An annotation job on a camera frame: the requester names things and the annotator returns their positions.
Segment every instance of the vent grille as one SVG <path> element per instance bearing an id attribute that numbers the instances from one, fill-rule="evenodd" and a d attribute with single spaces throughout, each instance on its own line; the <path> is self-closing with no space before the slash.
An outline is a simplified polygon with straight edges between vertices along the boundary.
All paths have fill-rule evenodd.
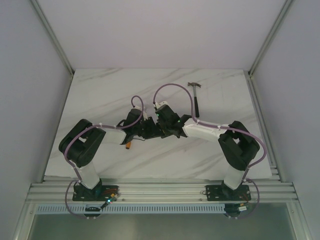
<path id="1" fill-rule="evenodd" d="M 86 213 L 88 207 L 100 207 L 90 204 L 70 204 L 76 214 Z M 212 204 L 111 204 L 102 214 L 223 214 L 225 205 Z M 64 204 L 39 204 L 36 214 L 68 214 Z"/>

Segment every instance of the marble tabletop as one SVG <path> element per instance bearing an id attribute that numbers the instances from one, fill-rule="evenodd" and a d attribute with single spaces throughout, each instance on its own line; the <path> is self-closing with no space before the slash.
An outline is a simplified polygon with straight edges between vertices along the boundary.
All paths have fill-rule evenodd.
<path id="1" fill-rule="evenodd" d="M 71 84 L 61 121 L 54 140 L 45 174 L 75 177 L 73 169 L 58 150 L 63 137 L 81 119 L 93 124 L 116 125 L 127 117 L 131 97 L 139 95 L 148 116 L 157 119 L 153 108 L 155 91 L 167 83 L 187 86 L 188 82 L 202 85 L 197 89 L 200 118 L 203 121 L 231 124 L 242 122 L 261 138 L 255 110 L 243 70 L 240 69 L 151 69 L 108 68 L 77 69 Z M 157 102 L 167 101 L 180 116 L 190 114 L 188 95 L 176 86 L 160 90 Z M 255 160 L 263 154 L 258 152 Z M 131 148 L 102 142 L 93 159 L 101 178 L 109 179 L 208 179 L 222 180 L 228 163 L 217 142 L 198 138 L 170 136 L 146 141 L 133 140 Z M 267 158 L 248 173 L 253 179 L 271 177 Z"/>

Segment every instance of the gray floor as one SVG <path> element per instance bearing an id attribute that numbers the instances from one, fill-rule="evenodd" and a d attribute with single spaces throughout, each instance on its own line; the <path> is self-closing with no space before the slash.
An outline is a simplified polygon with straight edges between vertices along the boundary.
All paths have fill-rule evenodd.
<path id="1" fill-rule="evenodd" d="M 29 240 L 294 240 L 286 205 L 261 204 L 249 218 L 221 214 L 114 214 L 97 220 L 37 215 Z"/>

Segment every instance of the white wall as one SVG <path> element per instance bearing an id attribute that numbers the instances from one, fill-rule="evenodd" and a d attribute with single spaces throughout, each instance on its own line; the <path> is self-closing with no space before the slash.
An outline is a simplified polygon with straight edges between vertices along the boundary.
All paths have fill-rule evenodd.
<path id="1" fill-rule="evenodd" d="M 271 138 L 320 239 L 320 1 L 297 0 L 254 79 Z"/>
<path id="2" fill-rule="evenodd" d="M 38 0 L 74 69 L 249 70 L 284 0 Z"/>
<path id="3" fill-rule="evenodd" d="M 0 1 L 0 239 L 42 174 L 69 76 L 27 0 Z"/>

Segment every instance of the hammer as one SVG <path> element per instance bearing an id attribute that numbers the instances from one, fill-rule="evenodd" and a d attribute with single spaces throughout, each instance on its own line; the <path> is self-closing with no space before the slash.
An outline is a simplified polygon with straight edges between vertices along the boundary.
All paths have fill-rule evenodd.
<path id="1" fill-rule="evenodd" d="M 201 85 L 196 82 L 188 82 L 188 86 L 193 87 L 193 95 L 194 95 L 194 109 L 195 109 L 195 116 L 198 118 L 199 115 L 199 107 L 198 107 L 198 100 L 197 100 L 197 94 L 196 94 L 196 87 L 201 88 Z"/>

